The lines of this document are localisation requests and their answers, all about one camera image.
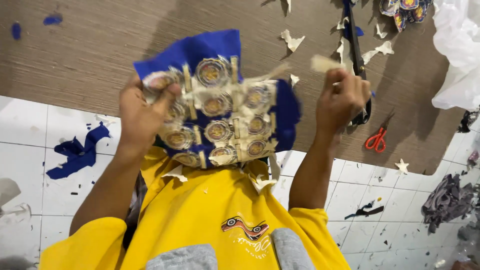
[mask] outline red-handled scissors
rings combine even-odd
[[[388,127],[388,122],[394,116],[395,113],[390,114],[390,116],[387,118],[387,120],[384,122],[384,124],[380,127],[380,130],[378,131],[378,134],[375,136],[370,137],[366,142],[365,142],[365,148],[367,149],[372,149],[375,147],[375,151],[377,153],[382,153],[385,150],[385,147],[387,146],[385,144],[384,136],[387,133],[387,127]]]

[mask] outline black scissors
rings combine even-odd
[[[357,28],[355,26],[355,20],[353,19],[353,12],[352,7],[353,5],[350,3],[350,0],[344,0],[345,3],[345,15],[348,16],[348,31],[344,33],[348,33],[346,37],[351,44],[351,53],[352,53],[352,60],[353,60],[353,71],[355,75],[360,76],[362,80],[367,79],[367,75],[365,73],[365,65],[363,64],[363,58],[360,53],[360,46],[359,46],[359,39],[357,36]],[[366,115],[363,116],[363,111],[359,113],[353,120],[352,124],[361,125],[368,122],[370,119],[370,113],[372,111],[372,99],[369,99],[367,104],[365,104],[365,112]]]

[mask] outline white plastic bag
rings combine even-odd
[[[480,105],[480,0],[435,0],[434,6],[433,44],[450,66],[432,104],[475,110]]]

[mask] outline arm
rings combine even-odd
[[[132,199],[143,156],[155,140],[175,96],[178,85],[170,85],[152,105],[145,102],[142,82],[133,77],[120,92],[121,135],[117,152],[78,208],[70,235],[86,223],[104,217],[124,220]]]
[[[370,98],[370,83],[345,70],[330,70],[317,101],[317,130],[290,189],[288,208],[322,209],[341,132]]]

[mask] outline white tile floor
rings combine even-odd
[[[108,126],[112,138],[104,138],[97,145],[93,167],[59,180],[51,180],[45,171],[66,160],[53,151],[55,145],[74,136],[83,143],[87,128],[95,128],[99,121],[94,113],[0,96],[0,178],[15,180],[22,191],[2,209],[24,202],[32,210],[29,220],[15,226],[0,222],[1,262],[5,258],[22,258],[33,267],[41,250],[68,236],[73,214],[91,190],[92,181],[98,179],[115,153],[120,120],[117,118]],[[362,270],[427,270],[439,258],[452,254],[458,244],[458,228],[471,218],[441,224],[437,233],[428,235],[426,225],[421,223],[420,207],[447,172],[466,170],[468,155],[480,148],[479,131],[480,122],[468,134],[455,134],[432,176],[414,173],[399,176],[392,169],[334,161],[325,204],[330,219],[327,227],[352,269],[360,266]],[[277,156],[282,177],[272,191],[287,207],[288,191],[305,153],[292,151]],[[462,177],[462,184],[475,184],[479,178],[477,166]],[[371,201],[375,201],[375,206],[385,206],[385,210],[345,220]]]

